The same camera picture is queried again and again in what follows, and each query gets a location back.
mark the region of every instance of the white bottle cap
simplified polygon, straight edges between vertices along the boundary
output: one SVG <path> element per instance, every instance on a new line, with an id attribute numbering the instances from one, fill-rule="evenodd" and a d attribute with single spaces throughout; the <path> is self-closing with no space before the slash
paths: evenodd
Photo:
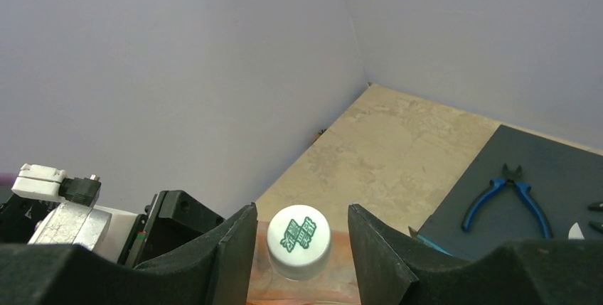
<path id="1" fill-rule="evenodd" d="M 267 233 L 272 266 L 293 280 L 320 274 L 331 254 L 331 228 L 326 218 L 307 205 L 291 205 L 270 221 Z"/>

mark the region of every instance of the pliers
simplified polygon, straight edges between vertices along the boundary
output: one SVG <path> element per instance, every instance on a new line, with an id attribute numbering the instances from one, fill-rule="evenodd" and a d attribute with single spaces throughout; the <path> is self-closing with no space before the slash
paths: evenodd
<path id="1" fill-rule="evenodd" d="M 504 178 L 495 178 L 490 180 L 490 188 L 486 189 L 483 193 L 481 193 L 477 198 L 473 201 L 473 203 L 469 206 L 465 217 L 463 219 L 463 223 L 461 228 L 464 232 L 468 232 L 471 228 L 471 222 L 473 217 L 477 213 L 477 210 L 490 198 L 496 195 L 499 191 L 502 191 L 506 186 L 513 186 L 515 188 L 515 192 L 517 196 L 521 199 L 523 204 L 525 204 L 530 212 L 534 214 L 536 219 L 538 220 L 538 224 L 540 225 L 540 229 L 543 231 L 543 236 L 545 239 L 553 238 L 553 231 L 550 228 L 550 224 L 543 210 L 540 208 L 538 203 L 530 196 L 530 189 L 532 188 L 530 184 L 526 182 L 520 181 L 520 177 L 522 175 L 523 169 L 520 166 L 517 166 L 515 171 L 509 170 L 507 164 L 503 165 L 503 177 Z"/>
<path id="2" fill-rule="evenodd" d="M 588 206 L 588 210 L 603 212 L 603 200 L 600 200 L 599 202 L 591 203 Z M 595 221 L 589 221 L 588 225 L 592 229 L 594 229 L 597 232 L 600 232 L 601 234 L 603 234 L 603 223 L 595 222 Z"/>

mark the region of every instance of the green logo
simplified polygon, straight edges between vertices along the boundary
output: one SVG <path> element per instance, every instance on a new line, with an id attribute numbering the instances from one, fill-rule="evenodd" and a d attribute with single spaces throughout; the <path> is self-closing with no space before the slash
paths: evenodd
<path id="1" fill-rule="evenodd" d="M 284 232 L 284 238 L 281 240 L 281 245 L 287 249 L 287 251 L 293 252 L 295 245 L 299 243 L 305 250 L 310 247 L 310 241 L 316 231 L 316 223 L 311 218 L 307 217 L 304 219 L 304 223 L 298 225 L 295 220 L 289 221 L 289 226 Z"/>

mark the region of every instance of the table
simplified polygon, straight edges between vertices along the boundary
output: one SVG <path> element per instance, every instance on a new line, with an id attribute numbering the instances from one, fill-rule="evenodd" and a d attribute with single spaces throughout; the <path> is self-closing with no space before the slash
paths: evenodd
<path id="1" fill-rule="evenodd" d="M 332 229 L 347 231 L 348 205 L 359 203 L 408 234 L 408 226 L 418 229 L 433 214 L 500 124 L 372 85 L 260 197 L 258 220 L 307 204 Z"/>

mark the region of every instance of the black mat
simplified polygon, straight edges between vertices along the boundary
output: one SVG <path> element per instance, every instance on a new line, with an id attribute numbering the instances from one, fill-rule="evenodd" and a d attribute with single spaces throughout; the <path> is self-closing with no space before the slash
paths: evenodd
<path id="1" fill-rule="evenodd" d="M 555 240 L 566 240 L 578 222 L 587 240 L 603 240 L 588 226 L 603 223 L 603 213 L 587 205 L 603 200 L 603 156 L 573 148 L 506 126 L 500 126 L 469 168 L 421 227 L 419 234 L 450 254 L 475 260 L 501 243 L 542 237 L 538 221 L 513 188 L 506 188 L 486 202 L 476 214 L 471 231 L 461 222 L 473 199 L 488 188 L 492 178 L 502 177 L 504 163 L 523 167 L 523 181 L 532 186 L 532 198 L 550 221 Z"/>

